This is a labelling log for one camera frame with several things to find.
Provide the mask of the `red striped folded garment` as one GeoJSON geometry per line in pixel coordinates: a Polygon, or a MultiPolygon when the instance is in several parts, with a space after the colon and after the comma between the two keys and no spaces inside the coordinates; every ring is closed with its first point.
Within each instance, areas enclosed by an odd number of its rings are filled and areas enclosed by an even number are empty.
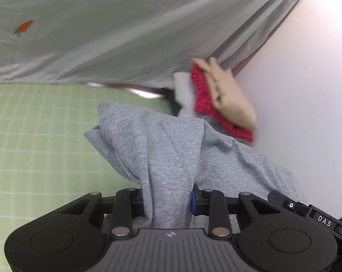
{"type": "Polygon", "coordinates": [[[194,111],[208,117],[212,117],[230,136],[241,138],[249,143],[253,141],[253,132],[235,126],[232,122],[221,115],[212,103],[211,93],[203,71],[198,65],[193,64],[191,80],[195,88],[194,111]]]}

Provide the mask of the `white folded garment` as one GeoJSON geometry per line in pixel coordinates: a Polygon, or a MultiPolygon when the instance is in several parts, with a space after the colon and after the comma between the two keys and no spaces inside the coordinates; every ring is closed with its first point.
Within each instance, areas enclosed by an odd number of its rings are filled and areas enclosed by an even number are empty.
{"type": "Polygon", "coordinates": [[[173,83],[175,100],[180,105],[180,110],[176,115],[178,117],[194,118],[195,88],[191,74],[186,72],[174,73],[173,83]]]}

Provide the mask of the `grey duvet with carrots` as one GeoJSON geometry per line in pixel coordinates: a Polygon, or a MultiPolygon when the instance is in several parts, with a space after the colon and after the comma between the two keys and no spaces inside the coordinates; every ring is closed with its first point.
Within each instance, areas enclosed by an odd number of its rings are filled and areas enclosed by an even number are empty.
{"type": "Polygon", "coordinates": [[[0,83],[172,86],[193,58],[234,68],[299,0],[0,0],[0,83]]]}

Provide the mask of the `grey folded garment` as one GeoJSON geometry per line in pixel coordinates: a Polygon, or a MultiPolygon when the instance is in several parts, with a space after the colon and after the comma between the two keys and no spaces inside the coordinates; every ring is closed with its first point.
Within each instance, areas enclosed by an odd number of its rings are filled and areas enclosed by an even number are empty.
{"type": "Polygon", "coordinates": [[[240,143],[250,145],[250,143],[246,139],[240,138],[240,137],[234,136],[233,134],[228,133],[228,131],[221,124],[219,124],[212,116],[204,115],[204,114],[198,114],[197,116],[201,119],[204,119],[217,132],[227,135],[227,136],[231,136],[240,143]]]}

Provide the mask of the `beige folded garment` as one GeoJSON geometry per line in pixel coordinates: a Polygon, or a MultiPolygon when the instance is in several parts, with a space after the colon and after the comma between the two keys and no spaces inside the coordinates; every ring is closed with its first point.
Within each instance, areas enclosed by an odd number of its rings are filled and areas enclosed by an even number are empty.
{"type": "Polygon", "coordinates": [[[204,74],[213,107],[233,125],[253,131],[257,128],[256,112],[236,83],[232,71],[224,70],[215,57],[194,58],[192,62],[204,74]]]}

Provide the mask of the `green grid bed sheet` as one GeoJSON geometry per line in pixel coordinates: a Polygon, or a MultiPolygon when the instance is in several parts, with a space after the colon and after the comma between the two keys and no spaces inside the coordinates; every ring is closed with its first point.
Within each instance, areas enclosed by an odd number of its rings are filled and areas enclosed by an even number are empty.
{"type": "Polygon", "coordinates": [[[3,247],[18,227],[86,193],[131,186],[84,136],[106,100],[170,113],[164,98],[113,88],[0,84],[0,271],[9,270],[3,247]]]}

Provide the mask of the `grey sweatshirt garment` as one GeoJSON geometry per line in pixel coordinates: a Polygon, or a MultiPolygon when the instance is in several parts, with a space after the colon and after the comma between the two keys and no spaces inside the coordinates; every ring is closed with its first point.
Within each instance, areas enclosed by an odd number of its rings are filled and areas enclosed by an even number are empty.
{"type": "Polygon", "coordinates": [[[85,137],[116,172],[140,184],[144,215],[135,228],[206,228],[207,217],[191,214],[194,186],[264,199],[277,190],[304,201],[289,170],[202,119],[112,101],[100,102],[98,114],[99,124],[85,137]]]}

